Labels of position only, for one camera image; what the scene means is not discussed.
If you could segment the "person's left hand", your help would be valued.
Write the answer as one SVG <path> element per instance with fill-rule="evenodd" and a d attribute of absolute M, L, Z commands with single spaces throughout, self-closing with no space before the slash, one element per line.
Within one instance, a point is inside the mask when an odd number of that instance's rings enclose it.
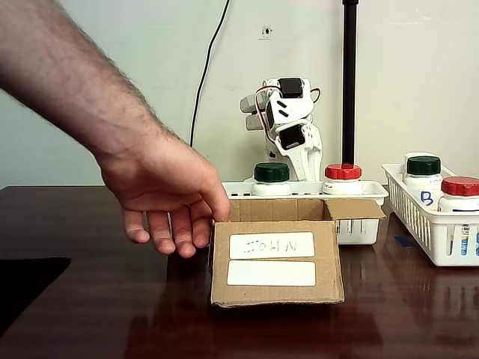
<path fill-rule="evenodd" d="M 230 201 L 216 169 L 173 135 L 151 134 L 96 156 L 122 208 L 128 239 L 162 254 L 192 257 L 210 241 L 213 221 L 227 221 Z"/>

